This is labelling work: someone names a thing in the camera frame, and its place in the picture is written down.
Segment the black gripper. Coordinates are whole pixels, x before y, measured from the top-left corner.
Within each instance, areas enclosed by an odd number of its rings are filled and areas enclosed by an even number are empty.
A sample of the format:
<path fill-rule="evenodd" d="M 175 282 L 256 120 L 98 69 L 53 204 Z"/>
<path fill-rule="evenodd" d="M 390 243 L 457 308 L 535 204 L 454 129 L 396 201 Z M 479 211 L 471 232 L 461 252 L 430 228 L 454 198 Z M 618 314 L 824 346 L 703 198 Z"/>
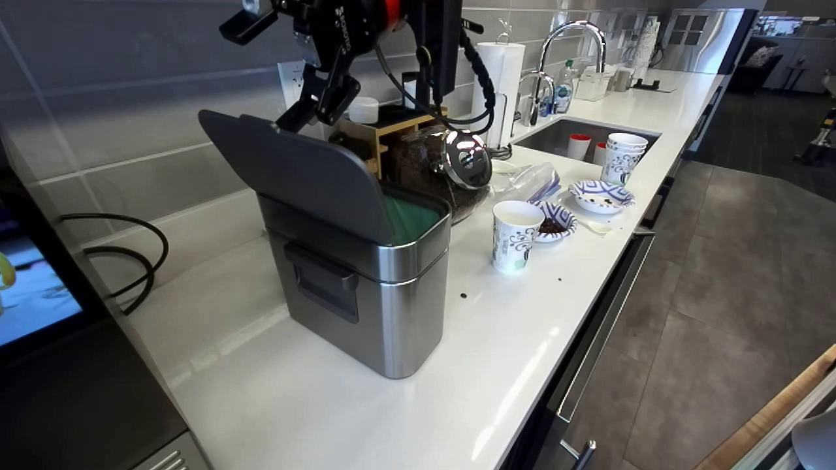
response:
<path fill-rule="evenodd" d="M 278 120 L 287 134 L 299 134 L 315 117 L 336 124 L 359 98 L 360 83 L 351 76 L 351 66 L 364 49 L 364 21 L 357 17 L 296 21 L 296 38 L 307 49 L 316 49 L 316 60 L 303 69 L 299 102 Z"/>

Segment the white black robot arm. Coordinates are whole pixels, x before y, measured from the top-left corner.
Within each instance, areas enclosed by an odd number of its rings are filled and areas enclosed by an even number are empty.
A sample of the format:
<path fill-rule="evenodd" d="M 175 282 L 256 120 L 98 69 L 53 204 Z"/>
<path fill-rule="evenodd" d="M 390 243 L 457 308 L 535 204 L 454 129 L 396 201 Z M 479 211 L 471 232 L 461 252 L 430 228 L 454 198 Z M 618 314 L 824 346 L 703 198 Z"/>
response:
<path fill-rule="evenodd" d="M 294 31 L 315 46 L 315 57 L 303 69 L 300 98 L 281 115 L 283 130 L 299 134 L 312 120 L 336 126 L 338 117 L 360 94 L 351 76 L 359 55 L 377 53 L 379 39 L 407 27 L 417 39 L 419 83 L 407 93 L 396 78 L 387 60 L 379 66 L 392 87 L 421 112 L 451 130 L 486 134 L 496 115 L 496 89 L 471 42 L 471 31 L 483 31 L 464 17 L 464 0 L 242 0 L 219 35 L 228 42 L 248 46 L 286 13 Z M 457 55 L 466 55 L 483 93 L 483 111 L 473 117 L 451 117 L 444 98 L 454 89 Z"/>

